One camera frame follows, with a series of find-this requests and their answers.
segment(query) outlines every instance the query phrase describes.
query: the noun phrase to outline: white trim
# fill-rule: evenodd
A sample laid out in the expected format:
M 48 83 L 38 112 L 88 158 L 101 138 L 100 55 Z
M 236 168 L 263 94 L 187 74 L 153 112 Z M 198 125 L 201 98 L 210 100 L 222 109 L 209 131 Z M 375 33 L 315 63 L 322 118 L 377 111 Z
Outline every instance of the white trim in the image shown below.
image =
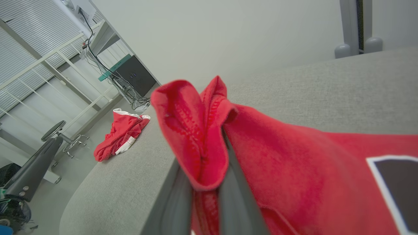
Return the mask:
M 140 116 L 142 119 L 148 119 L 151 120 L 151 116 L 150 115 L 141 115 Z
M 416 233 L 410 232 L 408 228 L 406 227 L 406 224 L 403 221 L 402 215 L 400 214 L 400 211 L 398 207 L 396 206 L 395 201 L 393 200 L 392 195 L 390 194 L 389 189 L 387 188 L 386 183 L 382 178 L 382 175 L 380 174 L 379 170 L 377 169 L 375 165 L 375 162 L 385 161 L 385 160 L 408 160 L 408 161 L 418 162 L 418 158 L 412 157 L 412 156 L 385 155 L 381 157 L 371 157 L 371 158 L 366 159 L 367 164 L 369 165 L 370 170 L 372 171 L 372 174 L 376 179 L 380 192 L 382 193 L 383 199 L 385 200 L 386 205 L 389 208 L 390 213 L 392 214 L 393 220 L 395 221 L 399 234 L 400 235 L 416 235 Z
M 44 80 L 46 83 L 48 83 L 54 90 L 56 90 L 56 92 L 58 92 L 58 94 L 60 94 L 62 97 L 64 97 L 65 99 L 67 99 L 70 103 L 72 103 L 75 107 L 79 108 L 80 110 L 82 110 L 82 108 L 78 107 L 71 99 L 69 99 L 67 96 L 65 96 L 63 93 L 61 93 L 61 91 L 59 91 L 58 89 L 56 89 L 51 83 L 48 82 L 48 80 L 46 80 L 43 76 L 41 76 L 37 71 L 35 71 L 34 69 L 32 69 L 32 72 L 34 72 L 35 74 L 37 74 L 39 77 L 41 77 L 42 80 Z
M 125 142 L 125 143 L 123 143 L 117 150 L 116 150 L 116 152 L 115 152 L 115 154 L 116 155 L 118 155 L 118 154 L 120 154 L 120 153 L 123 153 L 123 152 L 125 152 L 126 150 L 128 150 L 132 145 L 133 145 L 133 143 L 135 142 L 135 138 L 133 138 L 132 136 L 130 136 L 129 137 L 129 139 Z
M 136 117 L 136 118 L 141 118 L 138 114 L 132 114 L 132 113 L 128 113 L 126 111 L 122 111 L 121 108 L 114 109 L 113 112 L 117 113 L 117 114 L 120 114 L 120 115 L 128 115 L 128 116 L 132 116 L 132 117 Z

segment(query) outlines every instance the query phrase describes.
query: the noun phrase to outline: floor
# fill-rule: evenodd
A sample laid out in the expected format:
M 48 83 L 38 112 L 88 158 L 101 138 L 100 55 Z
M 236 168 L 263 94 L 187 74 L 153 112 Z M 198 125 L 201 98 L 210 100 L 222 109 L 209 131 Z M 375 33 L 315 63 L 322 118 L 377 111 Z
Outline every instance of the floor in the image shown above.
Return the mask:
M 150 97 L 150 93 L 158 86 L 154 86 L 145 96 Z M 131 105 L 122 99 L 114 108 L 121 108 L 123 111 L 141 114 L 132 110 Z M 29 203 L 32 210 L 32 219 L 39 225 L 32 235 L 58 235 L 61 215 L 70 200 L 71 196 L 83 182 L 93 167 L 97 164 L 93 157 L 96 146 L 105 139 L 113 122 L 112 111 L 106 113 L 85 135 L 90 138 L 85 141 L 87 146 L 79 146 L 73 151 L 74 158 L 63 157 L 52 171 L 61 176 L 61 181 L 52 184 L 42 180 L 34 198 Z

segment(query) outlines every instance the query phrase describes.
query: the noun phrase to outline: stool seat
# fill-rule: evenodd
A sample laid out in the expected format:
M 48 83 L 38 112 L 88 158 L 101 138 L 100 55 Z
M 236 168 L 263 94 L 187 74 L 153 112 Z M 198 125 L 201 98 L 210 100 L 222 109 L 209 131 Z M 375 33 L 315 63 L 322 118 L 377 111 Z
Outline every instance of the stool seat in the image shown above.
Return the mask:
M 68 144 L 64 147 L 64 149 L 62 150 L 64 153 L 66 153 L 68 156 L 70 156 L 71 158 L 74 157 L 74 155 L 70 154 L 70 149 L 72 147 L 74 147 L 75 144 L 79 145 L 79 144 L 83 144 L 84 146 L 86 146 L 85 143 L 80 141 L 81 137 L 85 137 L 86 140 L 89 139 L 88 136 L 85 135 L 77 135 L 76 137 L 74 137 L 73 139 L 68 138 L 67 136 L 65 136 L 63 133 L 61 133 L 60 131 L 62 130 L 62 128 L 64 127 L 64 125 L 66 124 L 66 121 L 62 120 L 61 122 L 57 123 L 55 126 L 53 126 L 51 129 L 49 129 L 49 131 L 47 131 L 45 133 L 45 135 L 42 136 L 41 140 L 43 142 L 49 140 L 50 138 L 52 138 L 53 135 L 57 134 L 58 136 L 61 136 L 63 138 L 63 140 L 65 142 L 67 142 Z
M 57 134 L 64 125 L 66 124 L 66 121 L 62 120 L 61 122 L 57 123 L 55 126 L 53 126 L 49 131 L 45 133 L 45 135 L 42 136 L 41 140 L 42 142 L 45 142 L 49 140 L 53 135 Z

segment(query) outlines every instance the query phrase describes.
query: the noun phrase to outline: red cloth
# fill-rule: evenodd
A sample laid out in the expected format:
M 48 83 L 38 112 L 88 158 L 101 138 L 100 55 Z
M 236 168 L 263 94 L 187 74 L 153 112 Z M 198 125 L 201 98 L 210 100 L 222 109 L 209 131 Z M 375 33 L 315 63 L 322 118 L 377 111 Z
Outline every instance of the red cloth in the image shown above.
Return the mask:
M 217 192 L 228 155 L 223 125 L 272 234 L 398 234 L 367 157 L 418 156 L 416 135 L 326 133 L 232 104 L 215 77 L 156 89 L 158 122 L 195 189 L 193 230 L 219 234 Z
M 143 117 L 144 115 L 130 114 L 120 109 L 113 110 L 110 133 L 104 136 L 104 141 L 96 147 L 93 153 L 96 161 L 109 159 L 121 152 L 117 152 L 120 148 L 124 148 L 123 151 L 129 148 L 150 121 L 149 116 L 147 116 L 148 118 Z

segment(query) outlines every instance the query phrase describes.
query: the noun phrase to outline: white railing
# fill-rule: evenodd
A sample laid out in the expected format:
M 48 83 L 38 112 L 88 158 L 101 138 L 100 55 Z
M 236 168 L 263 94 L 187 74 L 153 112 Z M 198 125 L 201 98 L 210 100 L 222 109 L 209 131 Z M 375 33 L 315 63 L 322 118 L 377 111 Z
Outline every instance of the white railing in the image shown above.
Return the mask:
M 33 62 L 32 64 L 30 64 L 29 66 L 27 66 L 24 70 L 20 71 L 19 73 L 17 73 L 15 76 L 11 77 L 10 79 L 8 79 L 7 81 L 5 81 L 4 83 L 0 84 L 0 91 L 4 91 L 6 92 L 8 95 L 10 95 L 13 99 L 15 99 L 17 102 L 19 102 L 20 104 L 24 105 L 25 107 L 27 107 L 28 109 L 30 109 L 31 111 L 33 111 L 34 113 L 36 113 L 37 115 L 41 116 L 42 118 L 44 118 L 45 120 L 50 120 L 51 123 L 54 122 L 54 120 L 52 120 L 48 115 L 34 109 L 33 107 L 30 107 L 29 105 L 25 104 L 23 102 L 23 100 L 20 100 L 18 97 L 13 96 L 10 92 L 8 92 L 5 88 L 10 85 L 12 82 L 14 81 L 19 81 L 23 86 L 29 88 L 34 94 L 36 94 L 37 96 L 39 96 L 42 100 L 48 102 L 51 106 L 53 106 L 54 108 L 63 111 L 63 113 L 66 115 L 66 117 L 68 117 L 68 119 L 70 119 L 71 121 L 69 123 L 67 123 L 62 132 L 65 132 L 68 128 L 71 127 L 71 125 L 73 125 L 83 114 L 85 114 L 91 107 L 93 107 L 95 104 L 97 104 L 97 102 L 99 100 L 101 100 L 102 98 L 106 98 L 108 100 L 108 102 L 112 101 L 112 98 L 110 98 L 107 94 L 109 93 L 110 90 L 114 89 L 114 86 L 110 86 L 107 90 L 105 90 L 104 92 L 100 92 L 95 85 L 91 82 L 91 78 L 89 78 L 87 75 L 84 74 L 84 72 L 82 72 L 76 65 L 74 65 L 69 58 L 67 58 L 62 52 L 61 50 L 63 48 L 66 48 L 67 46 L 71 45 L 71 47 L 80 55 L 82 53 L 82 51 L 79 51 L 74 45 L 73 42 L 79 40 L 79 39 L 85 40 L 85 36 L 84 34 L 80 33 L 79 35 L 73 37 L 72 39 L 70 39 L 69 41 L 65 42 L 64 44 L 60 45 L 59 47 L 57 47 L 56 49 L 54 49 L 53 51 L 51 51 L 50 53 L 44 55 L 42 58 L 38 59 L 37 61 Z M 118 59 L 112 54 L 112 52 L 110 50 L 108 50 L 108 52 L 118 61 Z M 69 66 L 71 66 L 85 81 L 87 81 L 91 87 L 97 91 L 98 93 L 100 93 L 99 97 L 97 97 L 95 100 L 90 99 L 85 93 L 83 93 L 79 88 L 77 88 L 76 85 L 74 85 L 70 79 L 68 79 L 66 76 L 64 76 L 58 69 L 56 69 L 54 66 L 52 66 L 47 60 L 51 57 L 58 54 Z M 49 81 L 48 78 L 43 77 L 42 75 L 40 75 L 36 70 L 34 70 L 34 68 L 36 66 L 38 66 L 41 63 L 47 63 L 49 66 L 51 66 L 51 68 L 53 68 L 55 70 L 56 73 L 60 74 L 60 76 L 62 78 L 65 79 L 65 83 L 69 83 L 71 84 L 75 89 L 77 89 L 77 91 L 85 96 L 91 103 L 84 108 L 83 110 L 81 110 L 81 112 L 76 115 L 76 117 L 74 118 L 70 118 L 70 116 L 68 116 L 64 110 L 63 107 L 60 107 L 59 105 L 54 104 L 53 102 L 49 101 L 47 98 L 43 97 L 41 94 L 39 94 L 38 92 L 36 92 L 33 88 L 31 88 L 29 85 L 27 85 L 24 81 L 22 81 L 20 79 L 21 76 L 25 75 L 27 72 L 34 72 L 35 74 L 37 74 L 42 80 L 45 81 L 45 83 L 48 86 L 51 86 L 55 91 L 57 91 L 60 96 L 62 96 L 64 99 L 68 100 L 71 104 L 73 104 L 74 106 L 77 107 L 77 105 L 74 103 L 73 100 L 71 100 L 69 97 L 67 97 L 65 94 L 63 94 L 61 91 L 59 91 L 58 89 L 56 89 L 56 87 L 54 87 Z M 11 113 L 7 112 L 6 110 L 3 110 L 2 108 L 0 108 L 0 111 L 4 112 L 6 115 L 10 116 L 11 118 L 13 118 L 14 120 L 20 122 L 23 125 L 28 126 L 29 128 L 31 128 L 32 130 L 41 133 L 40 130 L 38 130 L 37 128 L 35 128 L 34 126 L 32 126 L 31 124 L 27 123 L 26 121 L 20 119 L 19 117 L 12 115 Z
M 80 39 L 85 41 L 86 38 L 84 34 L 80 33 L 79 35 L 71 38 L 69 41 L 60 45 L 47 55 L 44 55 L 42 58 L 36 60 L 25 69 L 0 84 L 0 92 L 3 92 L 4 94 L 7 94 L 9 97 L 13 98 L 13 100 L 17 103 L 15 108 L 18 108 L 17 110 L 9 110 L 0 106 L 0 111 L 6 114 L 6 116 L 1 117 L 0 119 L 0 121 L 3 123 L 2 128 L 4 130 L 8 129 L 8 133 L 14 135 L 17 139 L 26 143 L 33 149 L 37 149 L 41 146 L 41 136 L 43 136 L 50 127 L 54 126 L 63 118 L 65 118 L 67 124 L 61 131 L 62 133 L 65 133 L 69 128 L 71 128 L 72 125 L 77 123 L 77 125 L 74 125 L 74 127 L 72 127 L 71 130 L 68 130 L 66 133 L 67 136 L 72 136 L 72 134 L 74 134 L 80 126 L 84 125 L 94 115 L 95 111 L 92 109 L 93 106 L 100 102 L 99 105 L 103 107 L 104 101 L 107 101 L 107 103 L 111 102 L 112 97 L 117 94 L 117 89 L 113 85 L 110 85 L 105 81 L 99 82 L 99 80 L 97 80 L 97 78 L 102 75 L 102 72 L 96 66 L 94 66 L 94 62 L 92 64 L 88 62 L 87 58 L 85 58 L 86 60 L 84 61 L 80 60 L 80 62 L 76 62 L 77 65 L 81 66 L 77 67 L 77 65 L 75 65 L 72 61 L 70 61 L 69 58 L 64 55 L 63 49 L 68 49 L 71 47 L 74 49 L 74 51 L 76 51 L 77 54 L 81 55 L 82 50 L 77 49 L 79 45 L 76 44 L 76 46 L 74 46 L 74 43 L 79 43 Z M 101 62 L 108 68 L 110 68 L 127 54 L 130 54 L 130 51 L 126 46 L 124 46 L 123 43 L 120 41 L 118 43 L 115 43 L 114 46 L 112 45 L 106 49 L 101 53 L 101 55 L 97 55 Z M 67 68 L 63 71 L 59 71 L 57 68 L 51 65 L 48 59 L 50 59 L 52 56 L 56 57 L 56 55 L 61 57 L 70 66 L 71 69 Z M 37 72 L 35 68 L 44 63 L 47 63 L 49 66 L 51 66 L 51 68 L 55 70 L 55 73 L 58 74 L 61 79 L 64 79 L 64 81 L 57 82 L 56 80 L 51 80 L 50 77 L 45 77 L 45 75 Z M 44 85 L 39 88 L 39 90 L 36 87 L 31 87 L 29 82 L 22 78 L 22 76 L 27 73 L 33 74 L 35 78 L 36 76 L 40 77 Z M 20 95 L 13 93 L 10 88 L 12 87 L 11 85 L 16 87 L 16 85 L 18 85 L 16 82 L 18 82 L 22 87 L 30 90 L 32 95 L 21 97 Z M 71 84 L 79 92 L 79 94 L 85 96 L 84 100 L 89 100 L 91 103 L 88 104 L 81 101 L 75 92 L 65 88 L 67 84 Z M 69 111 L 69 107 L 66 107 L 62 102 L 64 102 L 66 105 L 70 105 L 72 107 L 71 111 Z M 31 116 L 32 113 L 39 116 L 39 118 L 28 118 L 28 116 Z M 4 143 L 6 142 L 0 138 L 0 143 L 5 145 Z M 25 161 L 27 161 L 27 157 L 29 155 L 23 153 L 18 148 L 13 149 L 13 146 L 8 148 L 15 151 L 17 155 L 10 156 L 9 154 L 9 156 L 6 156 L 6 158 L 18 165 L 22 165 Z M 48 171 L 48 173 L 45 175 L 45 179 L 51 182 L 55 182 L 58 177 L 59 176 L 50 171 Z

